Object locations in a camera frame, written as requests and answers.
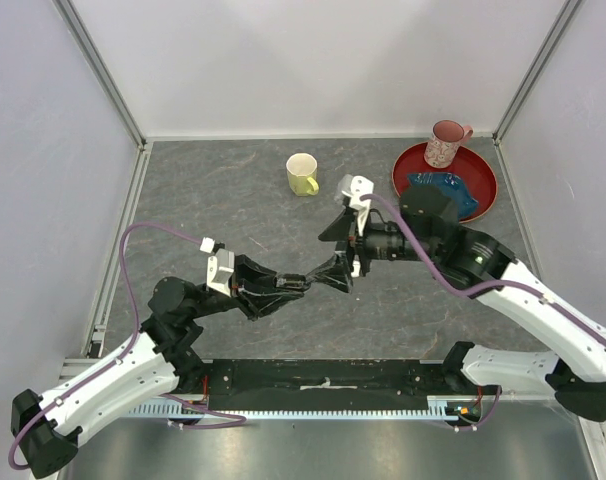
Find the pink patterned mug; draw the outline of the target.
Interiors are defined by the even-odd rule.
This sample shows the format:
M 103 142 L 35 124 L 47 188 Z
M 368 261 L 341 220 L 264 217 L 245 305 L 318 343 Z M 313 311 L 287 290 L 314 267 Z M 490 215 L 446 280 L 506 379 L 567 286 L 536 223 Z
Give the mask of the pink patterned mug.
M 461 125 L 453 120 L 441 120 L 433 126 L 432 138 L 427 142 L 424 161 L 431 167 L 449 167 L 457 154 L 474 134 L 469 125 Z

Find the right aluminium frame post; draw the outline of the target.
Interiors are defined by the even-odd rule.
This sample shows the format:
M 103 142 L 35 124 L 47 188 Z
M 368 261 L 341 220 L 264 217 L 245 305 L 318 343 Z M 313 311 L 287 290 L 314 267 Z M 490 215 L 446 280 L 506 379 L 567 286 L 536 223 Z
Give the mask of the right aluminium frame post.
M 508 133 L 583 3 L 583 0 L 565 0 L 563 2 L 492 134 L 495 145 L 499 145 Z

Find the blue leaf-shaped dish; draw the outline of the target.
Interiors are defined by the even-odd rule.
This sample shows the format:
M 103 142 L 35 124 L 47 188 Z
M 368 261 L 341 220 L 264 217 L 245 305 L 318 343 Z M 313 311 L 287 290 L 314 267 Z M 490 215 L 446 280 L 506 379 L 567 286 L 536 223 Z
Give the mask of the blue leaf-shaped dish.
M 407 175 L 409 183 L 414 185 L 432 185 L 448 198 L 452 199 L 458 209 L 458 220 L 470 217 L 477 209 L 479 202 L 472 196 L 467 185 L 458 175 L 449 172 L 423 172 Z

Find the yellow-green ceramic mug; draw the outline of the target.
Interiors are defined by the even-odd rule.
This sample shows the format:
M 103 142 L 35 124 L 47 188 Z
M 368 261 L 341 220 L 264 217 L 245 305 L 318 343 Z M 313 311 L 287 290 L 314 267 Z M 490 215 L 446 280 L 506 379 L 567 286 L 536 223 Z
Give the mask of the yellow-green ceramic mug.
M 286 162 L 289 187 L 296 196 L 315 196 L 319 193 L 317 160 L 308 153 L 295 153 Z

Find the left aluminium frame post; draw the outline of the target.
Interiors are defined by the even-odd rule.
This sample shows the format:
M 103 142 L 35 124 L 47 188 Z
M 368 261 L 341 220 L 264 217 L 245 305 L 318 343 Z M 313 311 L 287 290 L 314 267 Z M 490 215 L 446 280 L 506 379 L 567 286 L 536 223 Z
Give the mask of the left aluminium frame post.
M 139 149 L 143 149 L 147 144 L 145 135 L 142 133 L 131 110 L 127 106 L 122 93 L 117 87 L 107 64 L 92 39 L 74 2 L 70 0 L 53 0 L 53 4 L 67 25 L 72 37 L 86 59 L 107 99 L 116 111 L 128 135 Z

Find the red round tray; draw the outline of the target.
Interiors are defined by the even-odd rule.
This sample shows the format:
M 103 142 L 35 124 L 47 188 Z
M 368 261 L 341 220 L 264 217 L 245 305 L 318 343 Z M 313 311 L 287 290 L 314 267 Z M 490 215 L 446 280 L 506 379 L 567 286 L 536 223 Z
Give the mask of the red round tray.
M 496 176 L 489 164 L 472 150 L 461 146 L 449 167 L 433 168 L 424 161 L 426 144 L 427 142 L 422 142 L 410 147 L 395 162 L 392 183 L 397 195 L 401 196 L 412 186 L 407 178 L 410 173 L 449 172 L 462 178 L 472 196 L 479 202 L 476 211 L 459 222 L 469 222 L 485 214 L 494 204 L 498 191 Z

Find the aluminium frame post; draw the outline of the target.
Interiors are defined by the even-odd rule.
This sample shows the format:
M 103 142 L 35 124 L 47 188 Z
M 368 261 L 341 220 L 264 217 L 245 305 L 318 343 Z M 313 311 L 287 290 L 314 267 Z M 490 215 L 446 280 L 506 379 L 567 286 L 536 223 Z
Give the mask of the aluminium frame post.
M 565 0 L 563 2 L 492 134 L 495 145 L 499 145 L 508 133 L 583 3 L 583 0 Z
M 107 99 L 116 111 L 128 135 L 139 149 L 143 149 L 147 144 L 145 135 L 142 133 L 131 110 L 127 106 L 122 93 L 117 87 L 107 64 L 92 39 L 74 2 L 70 0 L 53 0 L 53 4 L 67 25 L 72 37 L 86 59 Z

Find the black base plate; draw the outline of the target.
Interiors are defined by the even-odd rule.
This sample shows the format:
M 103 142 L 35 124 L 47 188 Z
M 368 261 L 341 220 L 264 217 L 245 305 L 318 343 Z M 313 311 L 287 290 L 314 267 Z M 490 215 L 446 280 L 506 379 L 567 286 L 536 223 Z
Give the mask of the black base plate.
M 215 359 L 177 391 L 207 396 L 217 410 L 418 409 L 429 396 L 490 396 L 440 363 L 418 360 Z

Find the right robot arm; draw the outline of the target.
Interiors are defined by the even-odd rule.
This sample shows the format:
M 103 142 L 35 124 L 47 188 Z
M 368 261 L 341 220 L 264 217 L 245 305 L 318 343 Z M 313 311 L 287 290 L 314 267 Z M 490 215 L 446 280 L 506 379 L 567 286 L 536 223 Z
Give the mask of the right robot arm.
M 474 385 L 552 396 L 579 417 L 606 421 L 606 328 L 559 298 L 494 237 L 460 224 L 451 198 L 431 185 L 410 187 L 388 209 L 391 220 L 376 223 L 376 195 L 342 187 L 338 197 L 345 210 L 319 236 L 336 244 L 335 254 L 310 281 L 348 292 L 374 260 L 421 261 L 447 291 L 505 315 L 546 347 L 527 353 L 459 341 L 440 371 L 448 391 Z

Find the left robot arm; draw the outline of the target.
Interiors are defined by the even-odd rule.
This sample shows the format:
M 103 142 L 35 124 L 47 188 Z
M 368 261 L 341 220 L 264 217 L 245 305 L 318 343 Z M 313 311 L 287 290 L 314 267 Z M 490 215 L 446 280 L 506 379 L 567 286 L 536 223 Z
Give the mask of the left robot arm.
M 227 250 L 209 257 L 201 284 L 160 280 L 148 303 L 149 318 L 136 323 L 114 352 L 50 390 L 27 389 L 13 399 L 11 467 L 46 478 L 138 404 L 198 389 L 205 365 L 192 348 L 203 331 L 196 319 L 238 309 L 256 320 L 302 298 L 310 286 L 305 275 L 278 273 Z

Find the black clip object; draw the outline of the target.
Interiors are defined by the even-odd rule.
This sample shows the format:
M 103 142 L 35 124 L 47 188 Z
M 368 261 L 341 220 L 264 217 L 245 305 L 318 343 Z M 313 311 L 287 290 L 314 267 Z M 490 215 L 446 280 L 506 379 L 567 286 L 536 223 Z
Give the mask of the black clip object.
M 310 288 L 311 281 L 302 274 L 277 274 L 274 286 L 278 289 L 305 292 Z

